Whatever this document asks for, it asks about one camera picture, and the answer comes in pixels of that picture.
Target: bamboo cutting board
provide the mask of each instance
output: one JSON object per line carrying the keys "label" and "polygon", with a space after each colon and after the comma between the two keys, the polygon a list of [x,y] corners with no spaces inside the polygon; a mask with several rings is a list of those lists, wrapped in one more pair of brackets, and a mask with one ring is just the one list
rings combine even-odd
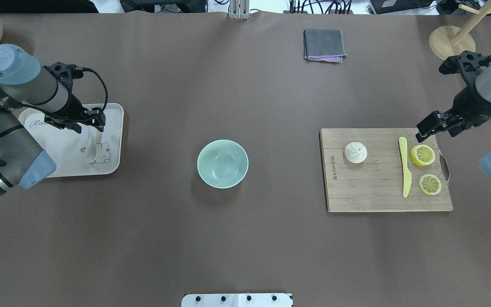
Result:
{"label": "bamboo cutting board", "polygon": [[[418,145],[415,128],[322,129],[321,155],[325,195],[329,212],[398,212],[451,211],[452,200],[442,173],[439,147],[434,136],[423,144],[435,151],[435,162],[427,166],[415,165],[408,156],[408,167],[413,174],[410,193],[403,197],[403,168],[398,139],[408,141],[407,154]],[[350,142],[362,142],[367,148],[367,159],[359,164],[344,157]],[[433,174],[442,182],[441,192],[435,196],[424,194],[419,179]]]}

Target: folded cloth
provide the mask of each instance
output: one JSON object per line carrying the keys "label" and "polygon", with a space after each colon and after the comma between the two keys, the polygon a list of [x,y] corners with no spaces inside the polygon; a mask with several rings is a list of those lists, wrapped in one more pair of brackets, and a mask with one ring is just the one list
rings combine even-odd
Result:
{"label": "folded cloth", "polygon": [[345,56],[341,29],[304,30],[304,59],[341,63]]}

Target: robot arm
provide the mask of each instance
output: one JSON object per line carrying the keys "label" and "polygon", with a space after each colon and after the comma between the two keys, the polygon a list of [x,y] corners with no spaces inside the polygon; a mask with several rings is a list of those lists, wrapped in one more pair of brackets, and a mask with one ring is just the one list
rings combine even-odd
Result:
{"label": "robot arm", "polygon": [[483,57],[470,51],[446,59],[439,67],[442,74],[460,72],[465,88],[454,97],[452,108],[444,113],[433,111],[417,128],[418,142],[433,134],[447,131],[454,137],[471,127],[478,127],[491,118],[491,55]]}
{"label": "robot arm", "polygon": [[60,62],[41,67],[20,47],[0,45],[0,196],[15,185],[30,188],[56,170],[54,161],[10,111],[32,107],[45,113],[45,122],[56,128],[80,133],[80,123],[103,131],[105,105],[88,110],[72,94],[72,80],[81,78],[83,71],[94,72]]}
{"label": "robot arm", "polygon": [[[483,57],[470,51],[446,59],[439,67],[442,74],[460,72],[466,86],[456,97],[452,108],[444,113],[433,111],[417,128],[418,142],[441,131],[454,137],[471,127],[478,127],[491,118],[491,55]],[[491,178],[491,152],[483,157],[480,168]]]}

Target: yellow lemon slice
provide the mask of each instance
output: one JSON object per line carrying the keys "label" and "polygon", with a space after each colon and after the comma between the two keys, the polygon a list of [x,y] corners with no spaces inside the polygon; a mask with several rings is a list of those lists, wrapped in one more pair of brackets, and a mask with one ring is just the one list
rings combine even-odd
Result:
{"label": "yellow lemon slice", "polygon": [[428,195],[437,195],[441,191],[441,181],[433,174],[425,174],[419,179],[419,188]]}
{"label": "yellow lemon slice", "polygon": [[416,145],[410,150],[410,159],[415,165],[430,165],[435,161],[435,152],[427,145]]}

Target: black electronic device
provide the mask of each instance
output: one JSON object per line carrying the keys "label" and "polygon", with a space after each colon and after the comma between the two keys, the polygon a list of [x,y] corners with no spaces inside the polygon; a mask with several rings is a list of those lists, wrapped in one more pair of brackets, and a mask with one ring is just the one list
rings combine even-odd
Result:
{"label": "black electronic device", "polygon": [[207,0],[121,0],[125,12],[144,10],[143,6],[176,4],[182,12],[206,12]]}
{"label": "black electronic device", "polygon": [[0,0],[1,13],[76,13],[98,12],[89,0]]}
{"label": "black electronic device", "polygon": [[481,8],[479,0],[441,0],[441,2],[437,4],[437,12],[439,12],[440,15],[454,16],[471,14],[471,12],[459,8],[458,6],[460,4],[469,6],[475,10],[479,10]]}
{"label": "black electronic device", "polygon": [[400,12],[417,8],[429,8],[432,0],[370,0],[375,14]]}

